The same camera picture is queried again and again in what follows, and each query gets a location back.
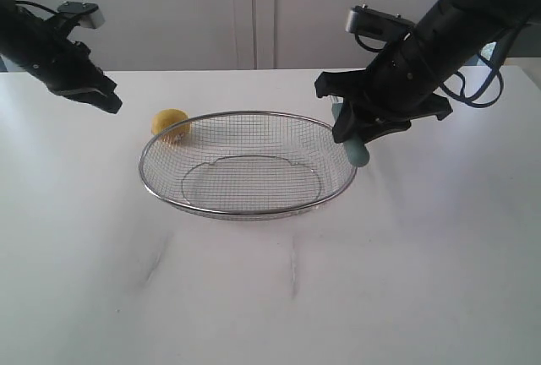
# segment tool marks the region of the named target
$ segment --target lemon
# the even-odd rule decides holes
[[[163,130],[172,126],[175,123],[186,120],[188,115],[182,110],[166,109],[162,110],[152,118],[152,133],[154,135],[161,133]],[[189,133],[189,123],[183,124],[163,136],[164,140],[174,140],[178,135],[183,136]]]

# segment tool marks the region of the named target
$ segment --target wire mesh basket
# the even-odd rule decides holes
[[[157,198],[218,219],[295,215],[335,198],[356,169],[332,127],[279,112],[224,112],[177,123],[143,149],[139,174]]]

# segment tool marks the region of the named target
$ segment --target basket rim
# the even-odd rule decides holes
[[[310,203],[304,203],[304,204],[297,204],[288,206],[286,208],[280,208],[280,209],[267,209],[267,210],[213,210],[213,209],[206,209],[204,207],[198,207],[193,206],[191,204],[181,203],[177,200],[167,198],[161,194],[159,194],[153,187],[149,184],[147,178],[145,177],[145,173],[143,171],[143,165],[145,163],[145,157],[148,154],[150,147],[159,140],[162,136],[166,135],[170,131],[174,130],[175,128],[178,128],[180,126],[183,126],[184,124],[190,124],[193,122],[198,122],[201,120],[209,120],[216,117],[227,117],[227,116],[249,116],[249,115],[263,115],[263,116],[275,116],[275,117],[288,117],[293,118],[296,120],[304,120],[306,122],[318,124],[321,127],[324,127],[328,129],[329,131],[332,131],[332,126],[330,124],[321,122],[320,120],[317,120],[312,117],[305,117],[300,116],[298,114],[292,114],[292,113],[286,113],[286,112],[271,112],[271,111],[261,111],[261,110],[237,110],[237,111],[231,111],[231,112],[218,112],[218,113],[210,113],[210,114],[203,114],[197,117],[191,117],[186,120],[182,120],[181,122],[175,123],[165,130],[159,132],[156,134],[150,141],[145,145],[143,148],[143,151],[141,152],[141,157],[139,158],[139,178],[141,179],[141,182],[145,186],[146,190],[152,194],[153,196],[157,197],[159,200],[162,200],[168,204],[172,204],[173,206],[179,207],[182,210],[192,210],[197,211],[203,215],[213,215],[213,216],[224,216],[224,217],[243,217],[243,218],[249,218],[250,216],[256,216],[256,217],[264,217],[266,215],[293,215],[295,213],[298,213],[301,210],[311,209],[317,205],[324,204],[328,202],[329,200],[334,199],[336,196],[343,193],[349,186],[352,184],[353,179],[355,179],[355,176],[357,175],[357,168],[355,166],[351,166],[352,170],[349,173],[349,176],[347,177],[347,180],[334,192],[329,193],[327,196],[325,196],[322,199],[317,199]]]

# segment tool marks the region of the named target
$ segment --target table surface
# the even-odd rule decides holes
[[[116,116],[0,74],[0,363],[538,364],[541,93],[517,67],[306,215],[213,221],[141,185],[156,112],[330,123],[319,72],[111,73]]]

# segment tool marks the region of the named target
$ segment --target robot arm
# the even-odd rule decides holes
[[[90,49],[68,40],[77,25],[103,22],[94,3],[64,3],[50,19],[36,17],[15,0],[0,0],[0,53],[43,82],[55,95],[117,113],[117,84],[89,59]]]
[[[316,81],[318,97],[344,99],[333,128],[335,141],[356,138],[366,144],[408,130],[416,118],[442,120],[452,109],[446,98],[433,93],[439,87],[469,106],[494,104],[476,100],[495,78],[503,85],[498,70],[513,41],[527,23],[540,20],[541,0],[439,0],[416,25],[366,6],[354,8],[347,31],[378,55],[364,71],[322,73]],[[361,35],[387,43],[379,51],[364,45]],[[498,50],[486,60],[492,72],[483,87],[472,96],[450,91],[444,82],[453,74],[461,77],[457,70],[494,41]]]

